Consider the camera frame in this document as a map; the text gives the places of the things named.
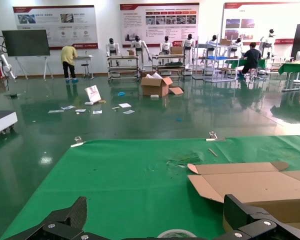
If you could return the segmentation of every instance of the green mat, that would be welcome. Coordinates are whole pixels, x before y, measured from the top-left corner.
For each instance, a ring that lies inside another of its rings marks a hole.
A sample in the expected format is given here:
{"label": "green mat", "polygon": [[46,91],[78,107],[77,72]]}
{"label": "green mat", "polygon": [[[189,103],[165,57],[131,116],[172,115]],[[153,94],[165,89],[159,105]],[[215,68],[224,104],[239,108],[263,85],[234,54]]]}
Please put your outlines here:
{"label": "green mat", "polygon": [[[238,66],[238,60],[227,60],[225,61],[226,64],[231,64],[231,68],[235,69],[237,67],[244,66],[248,62],[247,59],[240,59],[239,60],[239,66]],[[258,62],[259,68],[265,69],[266,68],[266,59],[260,59]]]}
{"label": "green mat", "polygon": [[170,229],[211,239],[224,232],[223,205],[200,197],[183,166],[279,160],[300,170],[300,136],[90,141],[64,154],[1,239],[80,196],[87,197],[84,230],[111,240],[157,237]]}
{"label": "green mat", "polygon": [[284,63],[278,70],[281,75],[283,73],[300,73],[300,63]]}

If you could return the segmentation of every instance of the stool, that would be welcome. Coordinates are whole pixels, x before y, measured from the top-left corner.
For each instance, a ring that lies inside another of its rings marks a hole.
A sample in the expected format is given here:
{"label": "stool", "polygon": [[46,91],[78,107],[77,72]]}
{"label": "stool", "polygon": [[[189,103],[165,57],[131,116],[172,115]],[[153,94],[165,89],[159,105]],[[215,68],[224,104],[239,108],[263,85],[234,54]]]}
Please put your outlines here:
{"label": "stool", "polygon": [[89,64],[88,63],[84,63],[84,64],[81,64],[81,66],[84,67],[84,74],[83,74],[83,78],[86,78],[86,77],[90,77],[90,73],[89,73]]}

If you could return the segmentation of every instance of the packaging material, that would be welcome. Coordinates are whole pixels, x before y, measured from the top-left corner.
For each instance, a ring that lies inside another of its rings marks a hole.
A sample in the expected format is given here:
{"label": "packaging material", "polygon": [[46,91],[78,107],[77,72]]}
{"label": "packaging material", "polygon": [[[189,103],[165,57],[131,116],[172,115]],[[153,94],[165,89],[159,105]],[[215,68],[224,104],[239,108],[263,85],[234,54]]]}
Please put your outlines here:
{"label": "packaging material", "polygon": [[171,54],[174,55],[174,54],[182,54],[183,52],[183,49],[182,49],[182,46],[173,46],[171,48]]}
{"label": "packaging material", "polygon": [[230,46],[232,44],[231,40],[227,40],[227,39],[220,39],[220,44],[222,46]]}
{"label": "packaging material", "polygon": [[89,97],[89,100],[90,100],[91,103],[96,103],[99,100],[101,100],[101,96],[100,96],[100,93],[99,93],[98,88],[97,88],[96,85],[87,87],[84,90],[88,94],[88,97]]}
{"label": "packaging material", "polygon": [[144,96],[159,95],[164,97],[169,93],[169,85],[172,84],[170,77],[162,78],[158,73],[141,79],[142,93]]}
{"label": "packaging material", "polygon": [[[226,194],[244,204],[265,209],[280,222],[300,229],[300,171],[288,168],[284,161],[188,164],[196,173],[189,175],[200,196],[223,203]],[[223,219],[223,227],[230,231]]]}

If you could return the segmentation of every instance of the black monitor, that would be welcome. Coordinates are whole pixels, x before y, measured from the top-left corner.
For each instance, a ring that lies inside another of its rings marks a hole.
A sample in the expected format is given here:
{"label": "black monitor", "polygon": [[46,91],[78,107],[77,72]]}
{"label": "black monitor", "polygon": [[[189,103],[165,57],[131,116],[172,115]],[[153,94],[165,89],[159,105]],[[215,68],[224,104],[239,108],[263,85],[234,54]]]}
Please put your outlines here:
{"label": "black monitor", "polygon": [[46,30],[2,31],[9,57],[50,56]]}

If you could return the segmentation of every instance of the photo on poster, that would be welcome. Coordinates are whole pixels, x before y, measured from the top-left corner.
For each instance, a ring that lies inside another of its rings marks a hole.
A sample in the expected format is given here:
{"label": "photo on poster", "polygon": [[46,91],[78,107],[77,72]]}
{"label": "photo on poster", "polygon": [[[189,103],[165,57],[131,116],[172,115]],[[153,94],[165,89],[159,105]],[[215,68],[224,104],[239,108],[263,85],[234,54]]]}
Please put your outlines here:
{"label": "photo on poster", "polygon": [[186,24],[186,15],[177,15],[176,16],[176,24]]}
{"label": "photo on poster", "polygon": [[157,25],[166,25],[166,16],[156,16],[155,23]]}
{"label": "photo on poster", "polygon": [[240,27],[240,19],[227,19],[225,21],[226,29],[238,29]]}
{"label": "photo on poster", "polygon": [[34,14],[21,14],[18,15],[18,20],[20,24],[36,24],[36,17]]}
{"label": "photo on poster", "polygon": [[227,40],[231,40],[231,37],[232,37],[232,40],[235,40],[239,37],[239,31],[238,30],[225,30],[225,39]]}
{"label": "photo on poster", "polygon": [[74,15],[72,13],[60,14],[61,23],[74,23]]}
{"label": "photo on poster", "polygon": [[241,28],[242,29],[253,29],[255,27],[254,19],[242,19],[241,20]]}
{"label": "photo on poster", "polygon": [[176,16],[166,16],[166,24],[167,25],[177,24],[177,17]]}
{"label": "photo on poster", "polygon": [[196,15],[187,15],[186,16],[186,24],[196,24],[197,16]]}
{"label": "photo on poster", "polygon": [[146,16],[145,17],[145,24],[146,25],[155,25],[156,24],[156,17],[155,16]]}

